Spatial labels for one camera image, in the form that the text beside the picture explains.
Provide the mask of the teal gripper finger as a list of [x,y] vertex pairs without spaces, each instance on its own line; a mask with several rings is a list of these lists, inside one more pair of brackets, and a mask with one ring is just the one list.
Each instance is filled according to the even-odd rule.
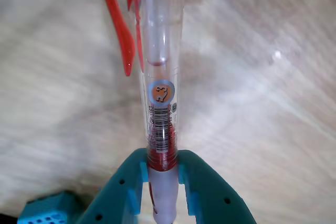
[[79,223],[138,223],[142,188],[148,182],[146,149],[135,150],[97,194]]
[[197,154],[179,150],[178,171],[197,223],[256,223],[240,195]]

